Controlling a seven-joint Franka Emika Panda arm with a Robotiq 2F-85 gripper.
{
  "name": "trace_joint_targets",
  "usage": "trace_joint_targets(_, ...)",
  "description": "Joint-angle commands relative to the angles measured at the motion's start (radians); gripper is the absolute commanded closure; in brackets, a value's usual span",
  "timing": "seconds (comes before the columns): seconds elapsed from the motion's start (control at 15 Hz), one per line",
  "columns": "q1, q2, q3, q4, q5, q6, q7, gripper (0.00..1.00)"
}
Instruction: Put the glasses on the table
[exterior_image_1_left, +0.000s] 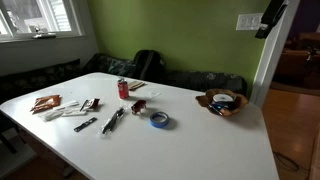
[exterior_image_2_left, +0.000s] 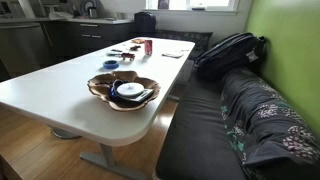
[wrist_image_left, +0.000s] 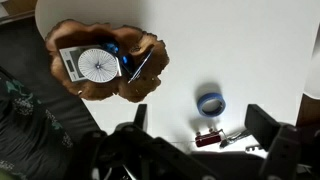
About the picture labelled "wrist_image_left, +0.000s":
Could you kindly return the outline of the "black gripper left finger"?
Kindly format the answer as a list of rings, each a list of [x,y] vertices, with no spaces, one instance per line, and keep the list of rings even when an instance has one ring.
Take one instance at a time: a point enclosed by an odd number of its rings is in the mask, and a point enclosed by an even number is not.
[[[136,115],[134,118],[134,124],[141,128],[143,131],[147,130],[147,105],[139,104]]]

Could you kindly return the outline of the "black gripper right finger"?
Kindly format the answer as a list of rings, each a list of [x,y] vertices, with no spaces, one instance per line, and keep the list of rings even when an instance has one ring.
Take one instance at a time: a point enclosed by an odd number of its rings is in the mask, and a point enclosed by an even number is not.
[[[280,129],[280,124],[257,104],[247,106],[244,124],[265,151],[269,150]]]

